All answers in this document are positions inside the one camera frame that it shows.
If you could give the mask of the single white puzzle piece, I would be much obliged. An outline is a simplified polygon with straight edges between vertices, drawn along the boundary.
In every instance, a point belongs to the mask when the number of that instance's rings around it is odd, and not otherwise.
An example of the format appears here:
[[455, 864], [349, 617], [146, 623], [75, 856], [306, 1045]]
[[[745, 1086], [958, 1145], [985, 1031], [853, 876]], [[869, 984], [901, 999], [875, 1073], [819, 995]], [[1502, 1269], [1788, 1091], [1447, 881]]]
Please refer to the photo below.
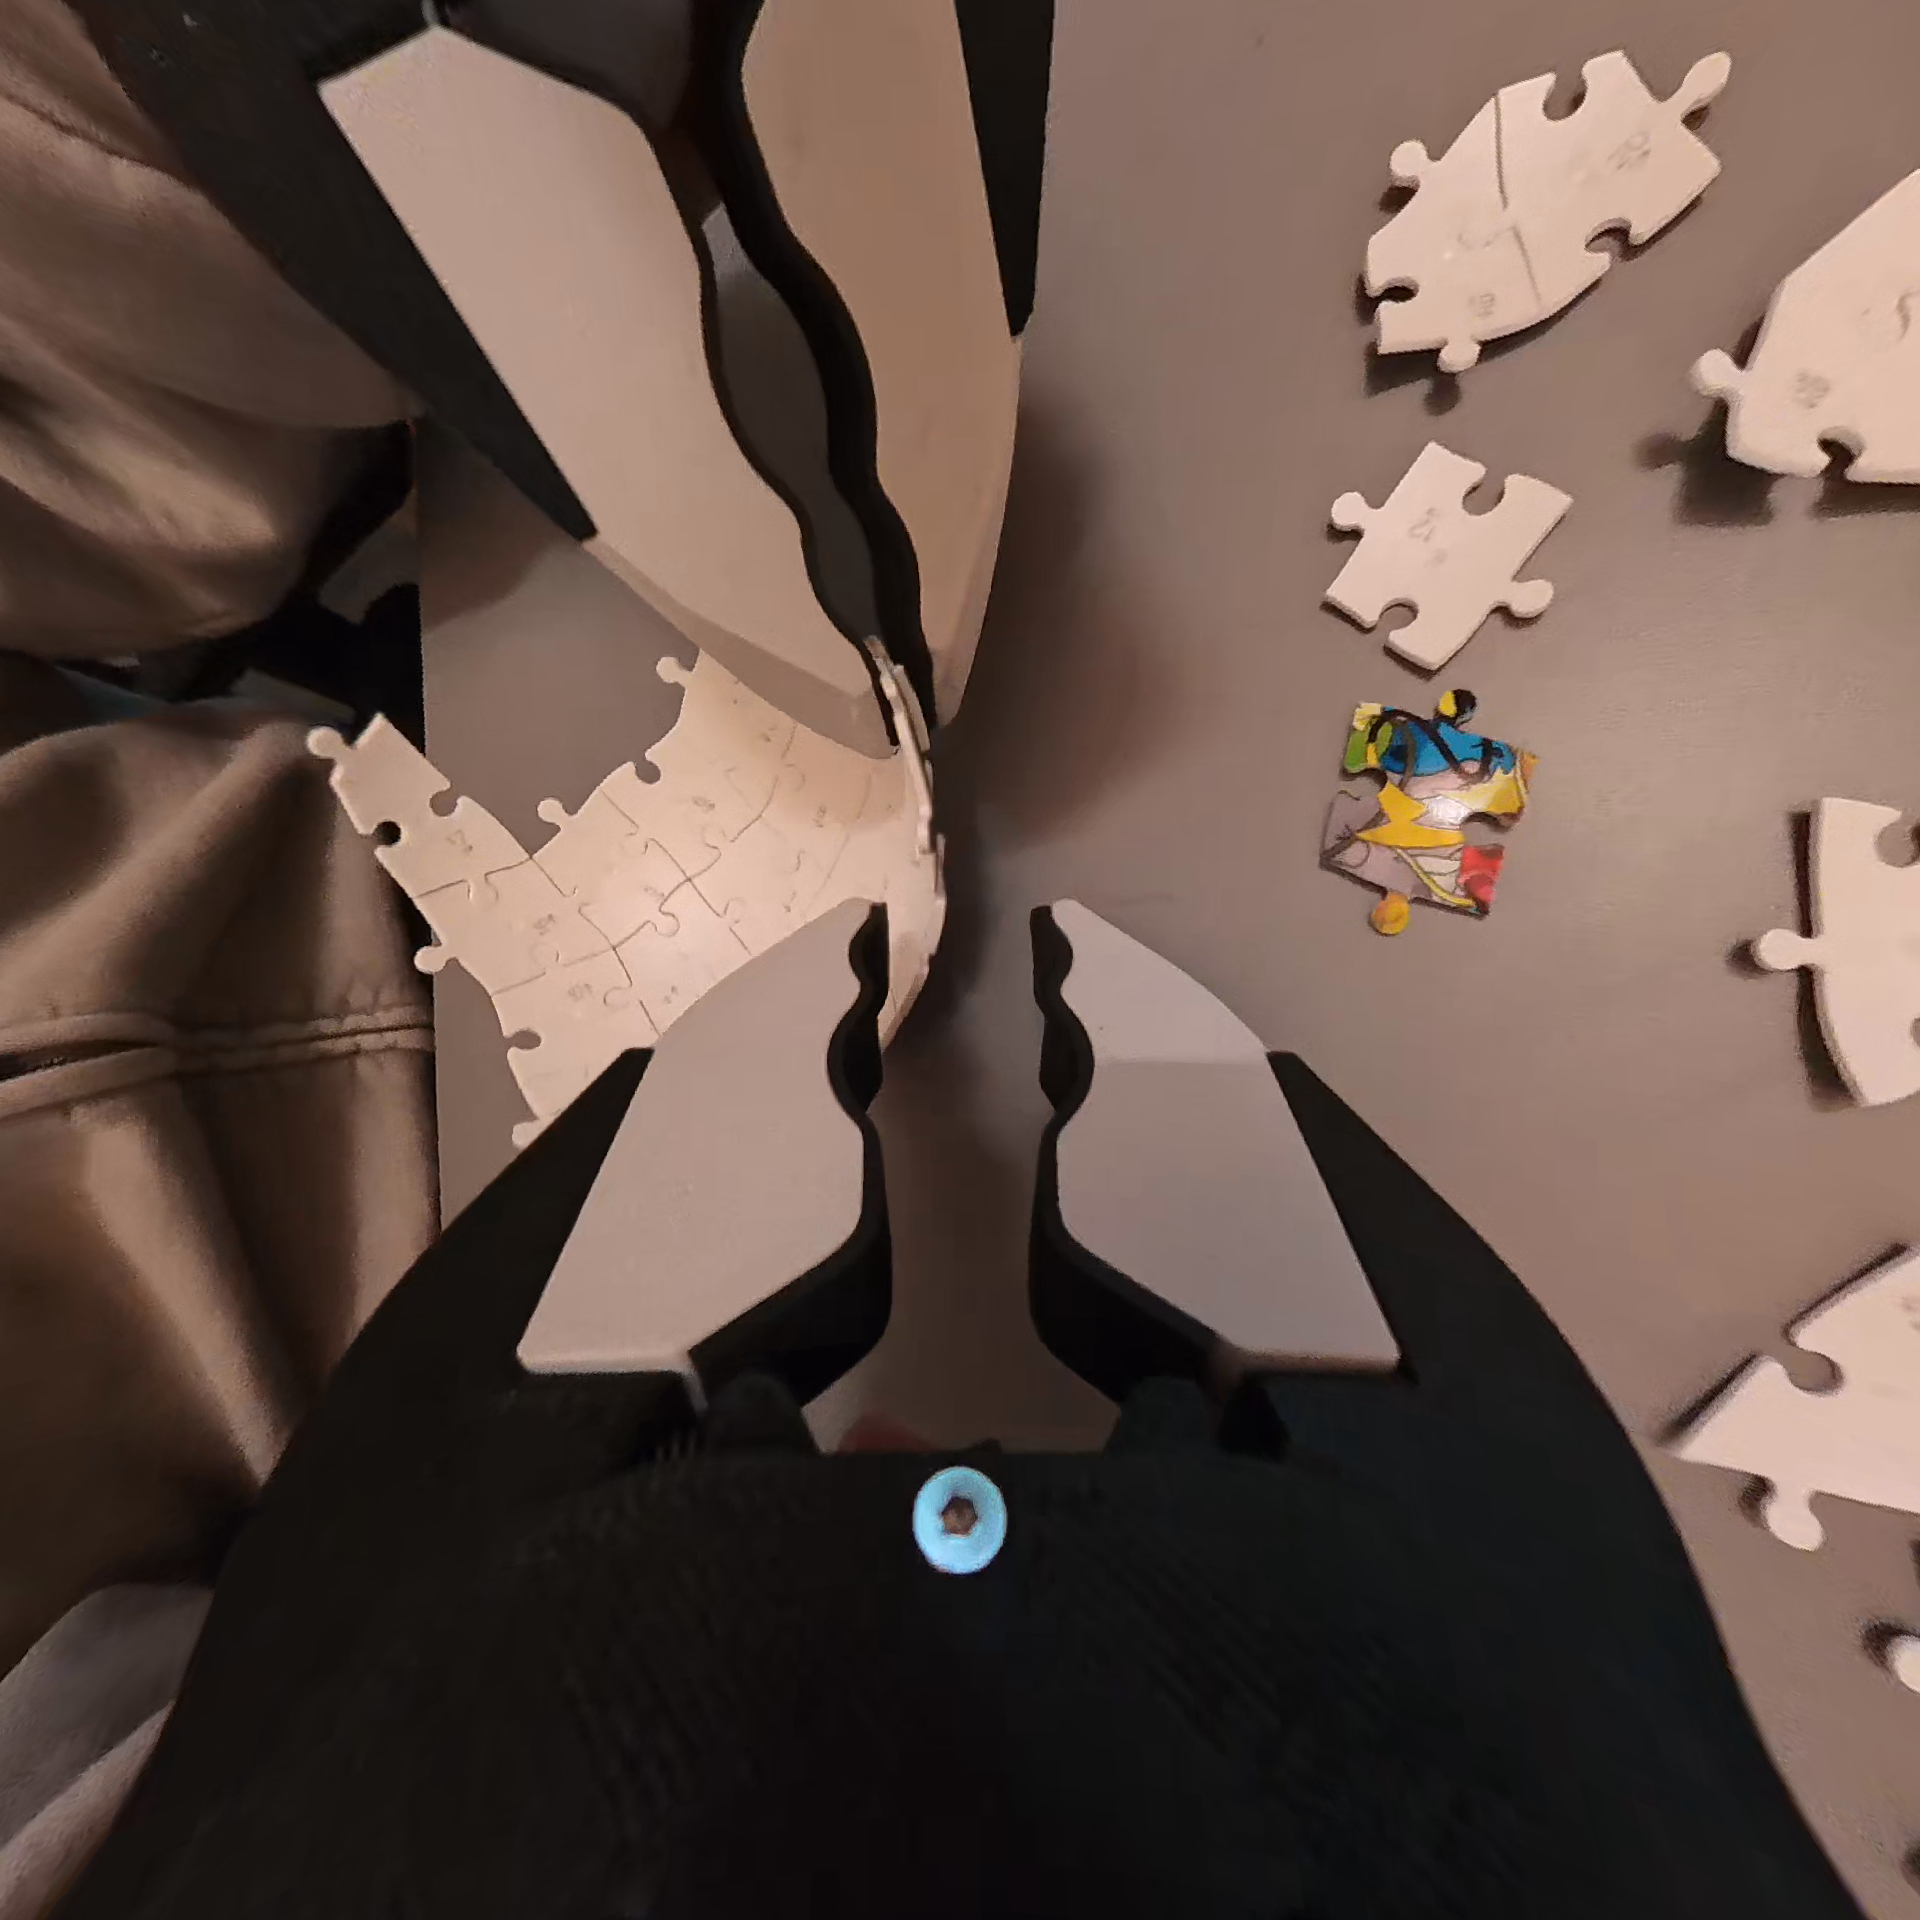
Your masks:
[[1383, 647], [1427, 675], [1441, 672], [1492, 612], [1541, 617], [1551, 603], [1547, 577], [1522, 577], [1525, 564], [1569, 516], [1573, 496], [1534, 476], [1510, 472], [1487, 512], [1468, 497], [1486, 468], [1442, 443], [1427, 443], [1386, 503], [1341, 494], [1329, 515], [1358, 544], [1324, 590], [1324, 606], [1372, 630], [1386, 611], [1411, 621]]

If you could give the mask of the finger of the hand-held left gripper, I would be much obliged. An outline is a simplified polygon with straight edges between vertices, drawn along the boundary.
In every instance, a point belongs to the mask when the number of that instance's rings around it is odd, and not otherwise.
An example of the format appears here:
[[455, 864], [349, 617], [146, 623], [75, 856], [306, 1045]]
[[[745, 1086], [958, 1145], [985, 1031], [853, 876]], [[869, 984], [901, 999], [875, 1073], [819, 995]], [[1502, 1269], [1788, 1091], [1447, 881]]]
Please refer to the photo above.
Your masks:
[[319, 100], [582, 505], [585, 550], [783, 715], [890, 752], [871, 659], [717, 395], [702, 259], [641, 126], [441, 24]]
[[874, 415], [855, 472], [910, 549], [902, 623], [941, 725], [993, 591], [1022, 374], [958, 7], [762, 5], [741, 80], [781, 225], [853, 327]]

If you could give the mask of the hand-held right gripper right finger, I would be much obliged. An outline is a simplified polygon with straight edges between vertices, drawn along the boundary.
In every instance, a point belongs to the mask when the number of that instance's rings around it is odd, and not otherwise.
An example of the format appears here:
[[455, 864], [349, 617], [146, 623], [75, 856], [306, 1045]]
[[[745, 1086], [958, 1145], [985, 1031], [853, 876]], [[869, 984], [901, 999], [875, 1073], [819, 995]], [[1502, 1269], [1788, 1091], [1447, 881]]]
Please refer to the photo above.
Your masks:
[[1042, 1017], [1029, 1307], [1110, 1404], [1175, 1379], [1387, 1376], [1402, 1344], [1253, 1025], [1063, 899], [1029, 921]]

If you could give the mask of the beige clothing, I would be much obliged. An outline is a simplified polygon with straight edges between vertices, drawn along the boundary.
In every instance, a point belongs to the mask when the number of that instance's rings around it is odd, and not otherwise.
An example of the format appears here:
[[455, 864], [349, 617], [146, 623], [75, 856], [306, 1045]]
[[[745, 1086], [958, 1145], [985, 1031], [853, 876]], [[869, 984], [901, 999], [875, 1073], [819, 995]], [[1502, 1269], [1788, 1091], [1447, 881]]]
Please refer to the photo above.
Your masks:
[[75, 5], [4, 5], [2, 225], [4, 1916], [46, 1916], [439, 1179], [426, 980], [305, 723], [81, 684], [289, 611], [417, 399]]

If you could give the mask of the curved white puzzle ball section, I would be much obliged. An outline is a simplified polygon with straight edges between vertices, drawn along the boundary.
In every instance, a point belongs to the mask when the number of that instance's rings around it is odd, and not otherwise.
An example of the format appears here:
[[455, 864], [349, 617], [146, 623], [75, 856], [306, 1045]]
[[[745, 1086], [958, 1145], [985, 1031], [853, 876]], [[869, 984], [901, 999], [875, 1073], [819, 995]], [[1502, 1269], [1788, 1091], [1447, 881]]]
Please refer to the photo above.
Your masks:
[[927, 732], [901, 664], [871, 640], [893, 750], [869, 757], [774, 709], [709, 656], [663, 656], [678, 718], [582, 805], [543, 800], [521, 841], [385, 715], [306, 750], [375, 859], [434, 933], [417, 966], [457, 965], [493, 1005], [526, 1148], [623, 1048], [650, 1048], [714, 984], [849, 900], [877, 902], [891, 942], [879, 1038], [910, 1013], [947, 923]]

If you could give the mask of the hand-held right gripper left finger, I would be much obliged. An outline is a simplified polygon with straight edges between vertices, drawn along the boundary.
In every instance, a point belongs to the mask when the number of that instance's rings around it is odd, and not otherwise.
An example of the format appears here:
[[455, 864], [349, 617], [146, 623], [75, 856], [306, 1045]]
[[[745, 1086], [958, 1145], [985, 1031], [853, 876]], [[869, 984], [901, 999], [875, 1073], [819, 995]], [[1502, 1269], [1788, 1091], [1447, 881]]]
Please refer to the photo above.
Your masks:
[[526, 1329], [532, 1383], [754, 1376], [803, 1407], [887, 1329], [879, 902], [830, 908], [721, 980], [650, 1056]]

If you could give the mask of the pointed white puzzle piece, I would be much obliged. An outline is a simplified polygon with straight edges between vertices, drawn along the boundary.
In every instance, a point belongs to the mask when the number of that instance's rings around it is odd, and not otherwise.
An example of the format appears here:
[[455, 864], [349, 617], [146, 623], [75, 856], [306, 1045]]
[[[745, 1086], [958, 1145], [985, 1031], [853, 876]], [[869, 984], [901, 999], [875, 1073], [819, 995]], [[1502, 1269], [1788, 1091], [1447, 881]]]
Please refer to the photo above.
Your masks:
[[1759, 1523], [1813, 1552], [1827, 1528], [1814, 1500], [1917, 1513], [1917, 1252], [1845, 1283], [1788, 1329], [1835, 1381], [1804, 1388], [1769, 1355], [1745, 1360], [1691, 1413], [1668, 1452], [1764, 1484]]

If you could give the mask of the colourful puzzle piece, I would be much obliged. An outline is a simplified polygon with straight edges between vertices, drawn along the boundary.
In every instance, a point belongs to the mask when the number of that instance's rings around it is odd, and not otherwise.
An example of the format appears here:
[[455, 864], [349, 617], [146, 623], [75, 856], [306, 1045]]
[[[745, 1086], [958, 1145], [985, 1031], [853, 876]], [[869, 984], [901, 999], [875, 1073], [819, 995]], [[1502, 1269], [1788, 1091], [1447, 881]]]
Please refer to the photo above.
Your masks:
[[1319, 861], [1372, 889], [1369, 928], [1396, 937], [1415, 905], [1483, 921], [1497, 899], [1505, 829], [1526, 801], [1534, 752], [1481, 733], [1479, 699], [1450, 688], [1431, 711], [1358, 704], [1329, 805]]

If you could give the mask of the large white puzzle section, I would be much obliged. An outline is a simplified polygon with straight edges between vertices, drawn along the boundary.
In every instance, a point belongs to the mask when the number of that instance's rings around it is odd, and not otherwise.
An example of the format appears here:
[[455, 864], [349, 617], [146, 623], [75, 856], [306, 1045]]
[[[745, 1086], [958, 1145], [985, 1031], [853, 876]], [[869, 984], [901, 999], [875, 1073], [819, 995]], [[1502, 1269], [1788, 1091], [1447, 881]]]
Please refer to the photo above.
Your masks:
[[1913, 486], [1917, 173], [1780, 280], [1741, 366], [1713, 350], [1690, 380], [1724, 404], [1724, 445], [1741, 463], [1814, 478], [1837, 445], [1847, 480]]

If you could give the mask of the white two-piece puzzle section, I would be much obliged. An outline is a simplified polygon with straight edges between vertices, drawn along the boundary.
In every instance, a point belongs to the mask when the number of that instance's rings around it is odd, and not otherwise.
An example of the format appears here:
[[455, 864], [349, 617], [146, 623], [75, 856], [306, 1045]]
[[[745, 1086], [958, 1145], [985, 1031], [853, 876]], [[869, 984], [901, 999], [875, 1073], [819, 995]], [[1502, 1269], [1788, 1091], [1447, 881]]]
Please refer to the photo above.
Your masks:
[[1727, 53], [1649, 88], [1626, 53], [1582, 65], [1582, 97], [1547, 115], [1551, 76], [1502, 87], [1442, 153], [1402, 141], [1387, 175], [1405, 198], [1369, 238], [1363, 286], [1377, 353], [1433, 351], [1447, 374], [1487, 343], [1551, 320], [1613, 265], [1605, 233], [1644, 247], [1721, 171], [1691, 131], [1732, 77]]
[[1771, 928], [1753, 942], [1767, 971], [1814, 974], [1814, 1020], [1839, 1080], [1861, 1105], [1917, 1092], [1917, 859], [1881, 849], [1901, 811], [1823, 798], [1807, 837], [1813, 929]]

